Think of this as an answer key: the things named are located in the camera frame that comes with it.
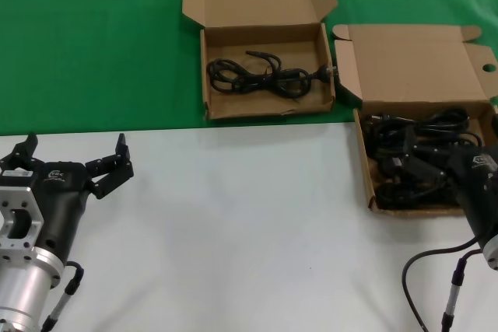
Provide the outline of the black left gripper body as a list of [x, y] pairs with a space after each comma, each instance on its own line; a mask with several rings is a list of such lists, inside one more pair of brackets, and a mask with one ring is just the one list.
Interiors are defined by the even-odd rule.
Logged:
[[33, 159], [33, 195], [44, 223], [35, 246], [59, 259], [69, 257], [89, 197], [89, 174], [82, 163]]

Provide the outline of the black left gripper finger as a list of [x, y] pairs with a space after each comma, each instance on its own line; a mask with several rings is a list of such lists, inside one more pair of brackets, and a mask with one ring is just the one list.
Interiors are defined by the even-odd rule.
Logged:
[[119, 188], [134, 176], [129, 147], [124, 134], [119, 134], [113, 155], [85, 164], [89, 175], [88, 189], [98, 200]]
[[1, 159], [1, 170], [41, 171], [44, 162], [33, 157], [37, 145], [37, 136], [34, 133], [29, 133], [25, 141], [17, 143], [13, 150]]

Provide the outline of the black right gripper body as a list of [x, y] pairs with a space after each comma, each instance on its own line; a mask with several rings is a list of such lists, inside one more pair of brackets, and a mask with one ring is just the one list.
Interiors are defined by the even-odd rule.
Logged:
[[455, 150], [447, 175], [475, 237], [490, 241], [497, 233], [497, 147]]

